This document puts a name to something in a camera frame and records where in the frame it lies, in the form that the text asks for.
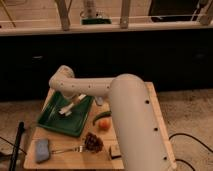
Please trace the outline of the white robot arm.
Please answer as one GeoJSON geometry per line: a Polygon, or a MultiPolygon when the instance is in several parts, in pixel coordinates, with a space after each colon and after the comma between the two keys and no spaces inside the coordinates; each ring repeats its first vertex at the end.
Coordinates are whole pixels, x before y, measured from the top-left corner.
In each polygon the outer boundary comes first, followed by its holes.
{"type": "Polygon", "coordinates": [[[170,171],[172,162],[159,129],[145,82],[133,74],[110,78],[74,78],[65,65],[49,86],[65,97],[107,97],[125,171],[170,171]]]}

